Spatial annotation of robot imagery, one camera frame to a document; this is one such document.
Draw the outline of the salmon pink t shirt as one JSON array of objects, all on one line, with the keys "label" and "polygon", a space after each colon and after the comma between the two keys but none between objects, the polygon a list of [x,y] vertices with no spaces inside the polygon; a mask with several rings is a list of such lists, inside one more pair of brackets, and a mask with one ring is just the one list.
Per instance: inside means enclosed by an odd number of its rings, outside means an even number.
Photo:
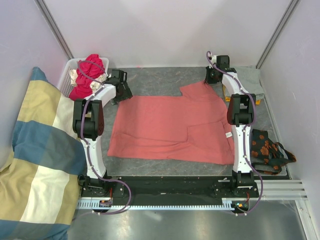
[{"label": "salmon pink t shirt", "polygon": [[224,101],[201,81],[180,92],[120,102],[108,156],[233,164],[235,147]]}]

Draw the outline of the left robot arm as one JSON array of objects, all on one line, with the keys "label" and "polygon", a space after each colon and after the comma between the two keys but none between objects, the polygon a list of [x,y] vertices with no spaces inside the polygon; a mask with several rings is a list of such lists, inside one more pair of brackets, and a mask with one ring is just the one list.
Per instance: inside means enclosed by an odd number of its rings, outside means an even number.
[{"label": "left robot arm", "polygon": [[133,95],[127,83],[128,73],[113,69],[97,90],[73,106],[73,131],[80,138],[86,157],[86,175],[80,178],[82,197],[111,197],[115,186],[107,174],[102,157],[101,136],[105,121],[103,107],[118,104]]}]

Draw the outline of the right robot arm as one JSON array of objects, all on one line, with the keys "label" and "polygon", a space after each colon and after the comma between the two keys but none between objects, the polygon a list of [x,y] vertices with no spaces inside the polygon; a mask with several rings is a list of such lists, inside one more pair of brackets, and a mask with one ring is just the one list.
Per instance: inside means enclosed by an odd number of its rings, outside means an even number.
[{"label": "right robot arm", "polygon": [[238,79],[236,70],[230,67],[228,55],[206,53],[209,65],[204,82],[221,82],[230,93],[227,122],[231,125],[234,141],[234,164],[229,191],[235,197],[259,197],[250,159],[251,125],[255,122],[256,96],[249,93]]}]

